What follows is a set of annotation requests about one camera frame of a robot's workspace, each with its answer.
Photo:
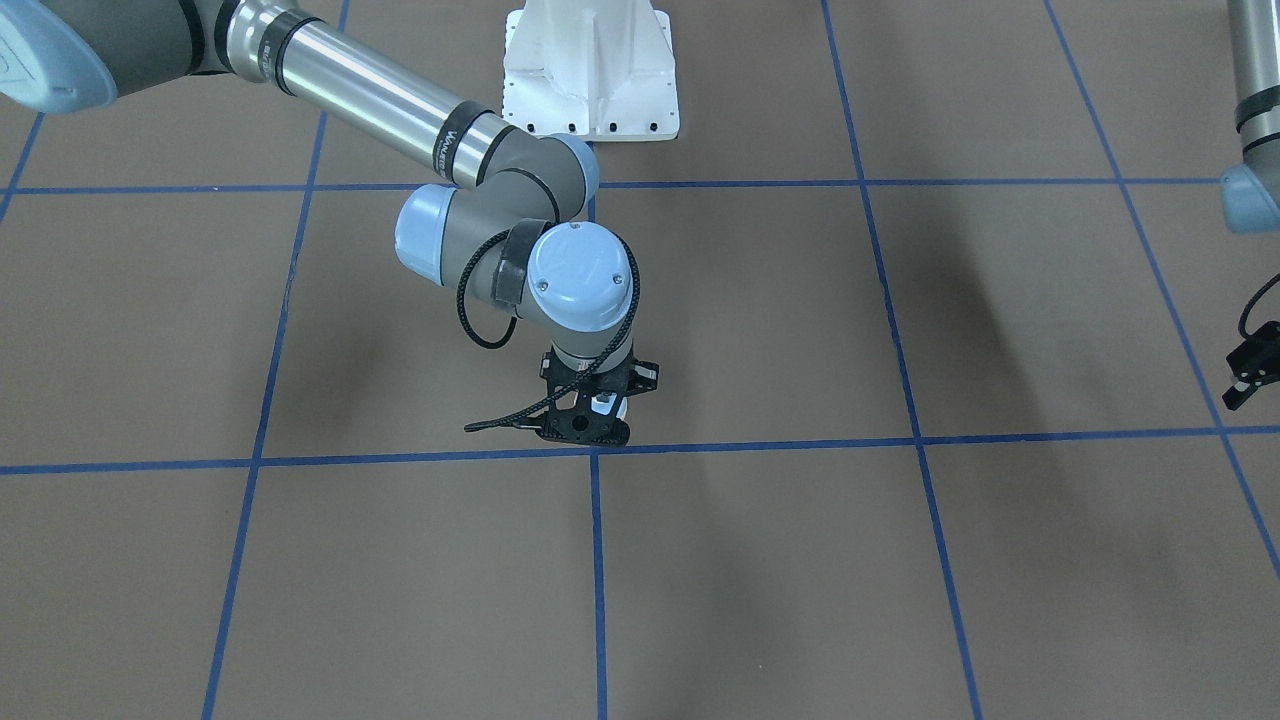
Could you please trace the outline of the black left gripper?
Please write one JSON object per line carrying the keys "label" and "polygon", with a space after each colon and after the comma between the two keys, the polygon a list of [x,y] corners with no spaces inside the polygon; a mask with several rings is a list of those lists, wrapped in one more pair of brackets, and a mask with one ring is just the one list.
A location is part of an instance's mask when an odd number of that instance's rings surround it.
{"label": "black left gripper", "polygon": [[1271,320],[1248,334],[1229,355],[1231,384],[1222,392],[1229,411],[1239,410],[1261,387],[1279,378],[1279,322]]}

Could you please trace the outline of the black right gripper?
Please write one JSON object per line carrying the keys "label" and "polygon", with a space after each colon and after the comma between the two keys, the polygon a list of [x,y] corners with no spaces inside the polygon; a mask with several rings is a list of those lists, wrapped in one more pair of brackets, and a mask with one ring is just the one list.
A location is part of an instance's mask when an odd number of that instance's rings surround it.
{"label": "black right gripper", "polygon": [[[547,382],[548,393],[553,395],[571,386],[585,366],[566,364],[554,351],[544,354],[541,378]],[[652,392],[659,382],[660,365],[637,360],[632,354],[608,372],[595,372],[586,375],[563,398],[556,401],[558,410],[585,409],[591,413],[625,413],[625,398]]]}

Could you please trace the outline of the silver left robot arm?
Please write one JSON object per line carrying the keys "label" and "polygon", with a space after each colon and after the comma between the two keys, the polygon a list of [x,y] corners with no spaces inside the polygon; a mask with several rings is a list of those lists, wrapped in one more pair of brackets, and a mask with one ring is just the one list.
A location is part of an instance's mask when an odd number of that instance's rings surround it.
{"label": "silver left robot arm", "polygon": [[[1276,232],[1279,228],[1279,5],[1276,1],[1229,1],[1228,19],[1236,106],[1235,131],[1242,161],[1220,177],[1222,214],[1236,234]],[[1231,387],[1222,393],[1235,411],[1254,392],[1277,382],[1277,322],[1249,331],[1254,305],[1274,287],[1266,281],[1245,302],[1236,323],[1242,342],[1228,355]]]}

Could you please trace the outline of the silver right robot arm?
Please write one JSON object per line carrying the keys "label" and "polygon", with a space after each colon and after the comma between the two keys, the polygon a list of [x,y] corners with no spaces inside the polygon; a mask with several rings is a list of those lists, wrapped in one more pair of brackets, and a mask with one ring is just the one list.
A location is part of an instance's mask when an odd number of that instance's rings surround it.
{"label": "silver right robot arm", "polygon": [[184,78],[232,74],[310,102],[429,168],[396,227],[396,252],[553,332],[550,400],[657,387],[634,356],[639,278],[608,229],[577,222],[599,188],[591,149],[536,137],[351,38],[296,1],[5,1],[3,94],[46,114],[105,108]]}

